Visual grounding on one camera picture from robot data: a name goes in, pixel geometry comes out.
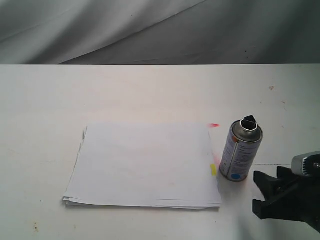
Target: white paper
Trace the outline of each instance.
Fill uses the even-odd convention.
[[[204,124],[95,123],[84,136],[66,201],[186,208],[221,203]]]

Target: metal can top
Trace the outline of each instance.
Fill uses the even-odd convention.
[[[232,126],[232,131],[237,138],[249,143],[257,142],[263,136],[261,128],[252,115],[236,121]]]

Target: yellow paint mark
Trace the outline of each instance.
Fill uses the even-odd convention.
[[[211,175],[216,176],[217,175],[216,165],[211,164],[210,167],[211,167]]]

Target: spray can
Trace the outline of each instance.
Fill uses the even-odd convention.
[[[263,138],[262,129],[254,116],[235,121],[229,130],[220,172],[230,181],[241,182],[247,178]]]

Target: white tabletop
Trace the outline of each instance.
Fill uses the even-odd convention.
[[[320,65],[0,65],[0,239],[319,239],[301,222],[259,220],[253,171],[320,150]],[[221,157],[231,123],[264,138],[248,179],[219,178],[219,210],[66,208],[88,123],[201,122]]]

